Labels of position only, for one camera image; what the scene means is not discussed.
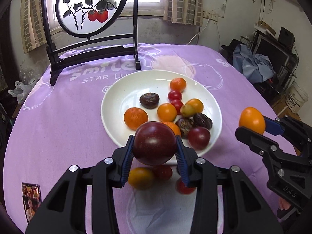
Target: bucket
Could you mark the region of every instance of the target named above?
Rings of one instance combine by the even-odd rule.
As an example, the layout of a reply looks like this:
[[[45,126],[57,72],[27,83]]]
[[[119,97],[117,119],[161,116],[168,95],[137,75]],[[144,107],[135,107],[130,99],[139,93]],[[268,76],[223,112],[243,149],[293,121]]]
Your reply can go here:
[[[286,104],[293,113],[297,113],[305,102],[308,101],[308,94],[301,89],[294,81],[286,96]]]

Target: beige curtain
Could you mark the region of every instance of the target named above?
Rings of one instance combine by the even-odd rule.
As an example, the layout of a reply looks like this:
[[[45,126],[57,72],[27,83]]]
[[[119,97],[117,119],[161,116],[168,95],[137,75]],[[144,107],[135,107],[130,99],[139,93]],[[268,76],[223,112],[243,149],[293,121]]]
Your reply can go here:
[[[164,20],[202,26],[203,0],[166,0]]]
[[[46,43],[41,0],[21,0],[21,35],[25,54]]]

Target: plate rim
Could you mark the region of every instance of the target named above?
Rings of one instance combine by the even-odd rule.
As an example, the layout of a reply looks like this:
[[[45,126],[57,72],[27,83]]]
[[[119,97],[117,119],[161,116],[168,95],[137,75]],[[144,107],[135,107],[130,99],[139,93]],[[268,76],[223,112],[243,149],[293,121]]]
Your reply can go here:
[[[103,103],[104,103],[104,100],[105,100],[105,97],[107,95],[107,93],[111,90],[111,88],[121,79],[123,78],[126,78],[127,76],[131,76],[133,74],[136,74],[136,73],[142,73],[142,72],[145,72],[145,71],[161,71],[161,72],[170,72],[170,73],[174,73],[176,75],[179,75],[181,76],[182,78],[188,78],[198,84],[200,84],[202,87],[204,87],[201,83],[199,83],[198,81],[194,80],[193,78],[190,78],[188,76],[185,76],[183,74],[180,74],[180,73],[177,73],[177,72],[173,72],[173,71],[169,71],[169,70],[163,70],[163,69],[147,69],[147,70],[140,70],[140,71],[135,71],[133,73],[130,73],[120,79],[118,79],[116,82],[114,82],[109,88],[108,90],[105,92],[104,96],[103,96],[103,99],[102,99],[102,102],[101,102],[101,108],[100,108],[100,113],[101,113],[101,120],[102,120],[102,125],[106,131],[106,133],[108,134],[108,136],[110,137],[110,139],[118,146],[118,147],[124,147],[124,145],[119,145],[119,143],[117,142],[117,140],[112,136],[112,134],[108,131],[107,129],[107,126],[105,125],[105,122],[103,120],[103,112],[102,112],[102,109],[103,109]],[[220,106],[219,106],[219,103],[217,102],[216,98],[213,96],[213,94],[208,90],[206,89],[210,94],[211,96],[213,97],[214,101],[216,102],[216,105],[218,107],[218,110],[219,110],[219,113],[220,113],[220,118],[221,118],[221,122],[220,122],[220,131],[218,132],[217,136],[216,136],[216,140],[211,144],[211,147],[210,147],[210,150],[211,148],[214,146],[214,144],[217,142],[217,140],[219,139],[219,136],[221,134],[221,131],[222,131],[222,126],[223,126],[223,118],[222,118],[222,112],[221,112],[221,109],[220,109]],[[177,165],[177,160],[168,160],[166,163],[164,163],[164,165]]]

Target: electrical outlet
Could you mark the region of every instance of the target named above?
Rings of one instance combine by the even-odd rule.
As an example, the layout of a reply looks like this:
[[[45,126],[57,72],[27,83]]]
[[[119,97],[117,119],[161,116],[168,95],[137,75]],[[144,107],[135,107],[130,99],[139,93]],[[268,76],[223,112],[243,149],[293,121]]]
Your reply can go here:
[[[211,18],[211,13],[208,12],[208,11],[203,11],[202,12],[202,17],[209,19],[209,18]]]
[[[211,15],[211,20],[218,22],[219,15],[218,14],[212,14]]]

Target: speaker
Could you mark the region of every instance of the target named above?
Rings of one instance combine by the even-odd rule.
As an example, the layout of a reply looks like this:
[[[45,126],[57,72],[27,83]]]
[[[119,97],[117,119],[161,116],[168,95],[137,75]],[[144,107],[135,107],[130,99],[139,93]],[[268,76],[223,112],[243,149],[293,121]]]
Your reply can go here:
[[[278,37],[278,41],[290,50],[292,50],[294,47],[294,35],[284,27],[280,28],[280,36]]]

